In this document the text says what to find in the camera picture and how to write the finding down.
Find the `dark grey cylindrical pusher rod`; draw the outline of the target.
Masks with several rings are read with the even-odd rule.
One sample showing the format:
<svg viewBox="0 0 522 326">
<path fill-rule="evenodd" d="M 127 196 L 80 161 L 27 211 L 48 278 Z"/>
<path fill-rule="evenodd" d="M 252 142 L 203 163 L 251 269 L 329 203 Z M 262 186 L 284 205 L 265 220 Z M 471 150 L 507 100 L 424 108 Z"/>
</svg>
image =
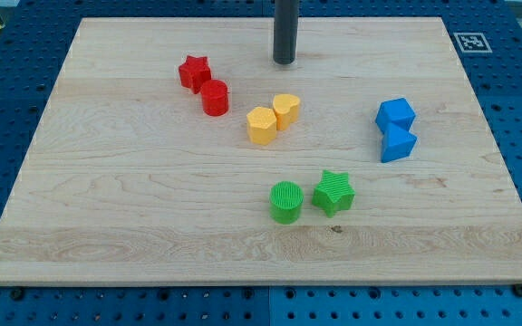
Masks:
<svg viewBox="0 0 522 326">
<path fill-rule="evenodd" d="M 298 0 L 275 0 L 273 60 L 278 64 L 295 61 L 298 17 Z"/>
</svg>

